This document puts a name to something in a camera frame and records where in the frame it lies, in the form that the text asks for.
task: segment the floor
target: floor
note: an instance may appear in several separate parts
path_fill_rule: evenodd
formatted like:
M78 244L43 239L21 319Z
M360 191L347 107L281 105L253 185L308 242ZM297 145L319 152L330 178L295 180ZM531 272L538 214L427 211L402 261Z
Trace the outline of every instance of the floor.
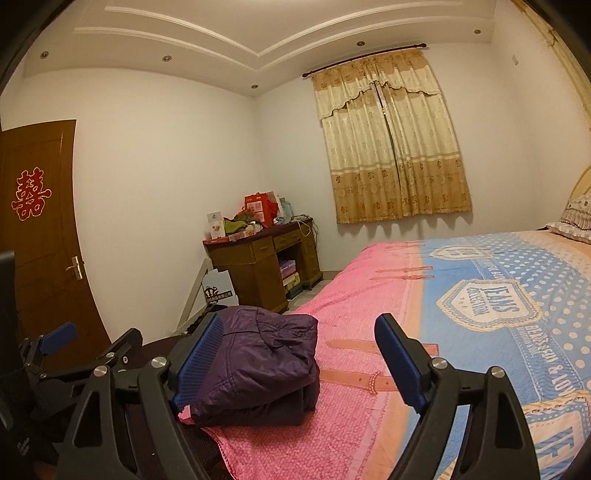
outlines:
M306 302L308 302L311 299L313 299L314 297L316 297L322 291L322 289L325 286L327 286L330 282L331 282L331 280L321 280L316 285L314 285L312 290L304 290L296 298L294 298L293 300L290 300L290 305L289 305L289 307L287 307L286 313L293 312L294 310L297 310L303 304L305 304Z

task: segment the curtain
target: curtain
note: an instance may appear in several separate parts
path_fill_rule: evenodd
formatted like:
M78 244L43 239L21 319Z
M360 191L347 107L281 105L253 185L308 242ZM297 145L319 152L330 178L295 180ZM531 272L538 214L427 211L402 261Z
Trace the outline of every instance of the curtain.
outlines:
M472 210L462 156L441 94L377 86L394 137L402 214Z
M361 92L322 120L337 223L402 218L394 150L379 99Z
M431 67L411 49L313 76L338 223L472 210Z
M537 30L546 40L548 46L560 60L560 63L573 82L581 102L587 113L587 120L591 124L591 81L587 77L577 58L567 47L558 32L523 0L512 0L515 6L521 10L534 24Z

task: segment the white wall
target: white wall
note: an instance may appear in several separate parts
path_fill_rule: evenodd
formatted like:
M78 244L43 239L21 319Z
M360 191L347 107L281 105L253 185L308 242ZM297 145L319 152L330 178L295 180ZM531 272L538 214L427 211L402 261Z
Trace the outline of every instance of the white wall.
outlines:
M4 127L4 120L2 119L2 112L8 111L12 108L12 103L18 96L18 91L21 88L24 73L25 63L27 61L27 55L23 57L21 62L18 64L17 69L14 71L8 84L4 87L2 94L0 95L0 127Z
M495 23L492 45L510 79L537 168L538 221L555 222L591 163L589 122L558 58L511 0L497 0Z
M264 191L254 101L132 70L25 78L5 129L77 119L74 206L96 305L111 339L176 329L205 257L206 213L233 216Z
M320 228L322 270L341 270L381 241L539 228L531 148L513 91L489 44L436 44L424 52L456 129L473 214L337 225L326 147L311 80L296 79L256 99L262 159L274 188Z

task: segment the ceiling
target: ceiling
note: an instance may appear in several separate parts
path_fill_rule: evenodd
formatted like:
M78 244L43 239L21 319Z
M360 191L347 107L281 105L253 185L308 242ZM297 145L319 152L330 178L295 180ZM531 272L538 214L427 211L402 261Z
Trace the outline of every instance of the ceiling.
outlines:
M348 57L425 42L490 42L496 0L76 0L25 75L77 67L165 73L256 96ZM365 45L357 46L358 41ZM47 58L41 53L48 51ZM172 59L164 62L165 56Z

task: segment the bed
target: bed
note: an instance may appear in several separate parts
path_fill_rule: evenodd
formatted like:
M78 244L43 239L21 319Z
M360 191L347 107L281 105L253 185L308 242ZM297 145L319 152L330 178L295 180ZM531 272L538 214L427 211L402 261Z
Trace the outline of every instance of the bed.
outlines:
M571 197L590 190L588 170ZM560 477L591 432L591 245L528 231L367 247L297 311L319 320L315 414L300 427L208 429L236 480L389 476L417 418L373 339L384 312L456 368L503 367L541 479ZM466 417L461 408L441 480Z

